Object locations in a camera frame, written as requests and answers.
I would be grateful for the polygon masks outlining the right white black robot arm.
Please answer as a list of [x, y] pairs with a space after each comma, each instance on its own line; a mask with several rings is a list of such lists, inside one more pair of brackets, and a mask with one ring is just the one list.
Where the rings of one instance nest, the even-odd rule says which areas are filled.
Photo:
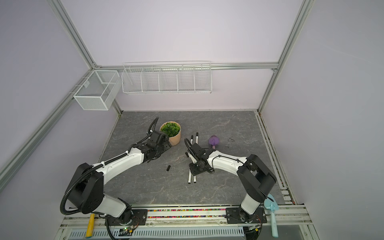
[[265, 211], [260, 205], [269, 199], [268, 194], [277, 183], [277, 178], [258, 156], [231, 156], [215, 149], [204, 149], [188, 141], [186, 147], [192, 160], [189, 169], [193, 176], [223, 170], [240, 179], [246, 195], [239, 207], [226, 208], [228, 224], [261, 225], [266, 222]]

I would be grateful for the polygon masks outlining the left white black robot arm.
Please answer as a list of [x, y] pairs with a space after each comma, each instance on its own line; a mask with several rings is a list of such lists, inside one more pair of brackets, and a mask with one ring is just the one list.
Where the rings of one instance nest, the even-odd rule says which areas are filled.
[[132, 167], [158, 159], [170, 148], [165, 133], [150, 131], [143, 140], [114, 158], [94, 165], [79, 165], [61, 200], [60, 212], [65, 216], [99, 214], [120, 225], [130, 224], [134, 218], [131, 205], [105, 194], [105, 184]]

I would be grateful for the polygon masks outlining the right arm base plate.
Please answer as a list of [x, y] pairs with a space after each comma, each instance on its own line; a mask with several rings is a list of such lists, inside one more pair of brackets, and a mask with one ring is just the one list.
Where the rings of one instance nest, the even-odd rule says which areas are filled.
[[265, 210], [262, 207], [258, 207], [253, 214], [248, 214], [241, 207], [226, 208], [225, 218], [228, 224], [267, 223]]

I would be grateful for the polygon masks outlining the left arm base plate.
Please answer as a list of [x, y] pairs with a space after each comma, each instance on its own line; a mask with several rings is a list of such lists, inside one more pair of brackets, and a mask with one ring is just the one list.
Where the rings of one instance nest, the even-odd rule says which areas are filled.
[[120, 217], [115, 218], [107, 215], [109, 226], [143, 226], [148, 216], [147, 209], [133, 209], [125, 211]]

